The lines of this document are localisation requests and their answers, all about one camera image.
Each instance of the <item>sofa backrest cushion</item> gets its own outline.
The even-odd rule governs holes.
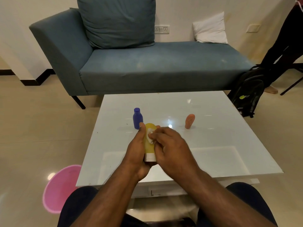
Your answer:
[[[156,0],[77,0],[92,47],[154,45]]]

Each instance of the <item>pink bucket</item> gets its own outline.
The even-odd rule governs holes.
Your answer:
[[[61,213],[67,198],[77,189],[81,165],[71,165],[56,173],[46,185],[42,202],[50,213]]]

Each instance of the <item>yellow tube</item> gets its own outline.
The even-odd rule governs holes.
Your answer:
[[[144,137],[144,146],[145,146],[145,155],[144,160],[146,162],[155,162],[156,156],[154,154],[154,144],[150,143],[147,139],[147,135],[157,129],[157,127],[152,123],[145,124],[146,127],[146,135]]]

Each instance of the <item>purple bottle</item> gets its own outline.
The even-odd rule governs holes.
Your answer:
[[[134,109],[133,121],[135,129],[138,130],[140,128],[139,123],[143,122],[143,116],[140,112],[140,108],[138,107]]]

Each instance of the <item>white cable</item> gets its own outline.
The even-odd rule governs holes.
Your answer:
[[[302,6],[301,6],[301,3],[300,3],[299,1],[296,1],[296,2],[299,4],[300,9],[301,9],[301,11],[303,12],[303,9],[302,9]]]

